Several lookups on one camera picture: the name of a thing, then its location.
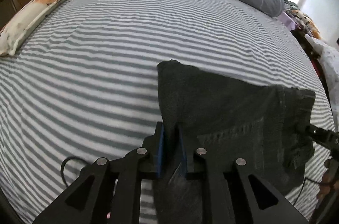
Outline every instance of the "black fabric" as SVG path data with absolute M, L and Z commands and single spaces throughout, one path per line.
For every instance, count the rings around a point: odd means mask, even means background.
M 13 209 L 5 194 L 0 188 L 0 223 L 3 224 L 23 224 L 16 211 Z
M 201 223 L 200 184 L 180 171 L 177 124 L 207 150 L 217 150 L 226 172 L 242 157 L 282 194 L 302 183 L 314 149 L 296 127 L 310 123 L 313 91 L 252 85 L 174 60 L 157 67 L 167 154 L 163 178 L 153 182 L 160 224 Z

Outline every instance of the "clothing pile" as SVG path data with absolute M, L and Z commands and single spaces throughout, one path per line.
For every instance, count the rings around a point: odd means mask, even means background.
M 297 4 L 284 0 L 284 13 L 293 19 L 294 22 L 298 25 L 300 30 L 303 30 L 305 34 L 310 37 L 317 38 L 321 40 L 320 32 L 313 20 L 306 14 L 303 13 Z
M 308 35 L 306 35 L 305 38 L 320 55 L 318 61 L 326 79 L 335 129 L 339 132 L 339 52 L 323 41 L 319 41 Z

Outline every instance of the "striped bed sheet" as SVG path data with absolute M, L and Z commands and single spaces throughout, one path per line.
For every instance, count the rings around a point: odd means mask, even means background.
M 59 170 L 67 156 L 120 158 L 153 134 L 162 120 L 156 65 L 170 59 L 314 90 L 311 123 L 334 129 L 308 57 L 277 18 L 238 0 L 68 0 L 0 60 L 0 186 L 25 223 L 65 189 Z M 314 146 L 306 176 L 320 180 L 329 152 Z M 68 183 L 80 169 L 66 167 Z M 307 183 L 296 205 L 306 218 L 317 191 Z M 149 181 L 140 223 L 157 223 Z

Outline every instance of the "black cable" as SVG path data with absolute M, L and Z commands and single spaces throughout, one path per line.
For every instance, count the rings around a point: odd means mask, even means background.
M 77 157 L 77 156 L 70 156 L 70 157 L 67 157 L 61 164 L 61 167 L 60 167 L 60 175 L 61 175 L 61 179 L 62 181 L 64 182 L 66 188 L 68 188 L 68 184 L 65 180 L 65 175 L 64 175 L 64 168 L 66 166 L 66 164 L 68 163 L 68 161 L 71 161 L 71 160 L 77 160 L 77 161 L 80 161 L 80 162 L 83 162 L 85 165 L 90 165 L 89 162 L 87 162 L 86 160 L 80 158 L 80 157 Z
M 305 177 L 305 178 L 304 178 L 304 182 L 302 182 L 301 190 L 299 191 L 299 194 L 298 194 L 298 196 L 297 196 L 297 199 L 294 201 L 293 206 L 295 206 L 295 204 L 297 203 L 299 197 L 301 196 L 301 193 L 302 193 L 302 190 L 304 189 L 304 186 L 305 186 L 305 182 L 306 182 L 306 181 L 310 181 L 310 182 L 315 183 L 315 184 L 318 184 L 318 185 L 320 185 L 320 186 L 330 186 L 330 187 L 333 187 L 333 186 L 334 186 L 334 183 L 335 183 L 335 181 L 334 181 L 334 182 L 332 181 L 332 182 L 329 182 L 329 183 L 321 183 L 321 182 L 318 182 L 318 181 L 314 181 L 314 180 L 312 180 L 312 179 L 310 179 L 310 178 L 308 178 L 308 177 Z

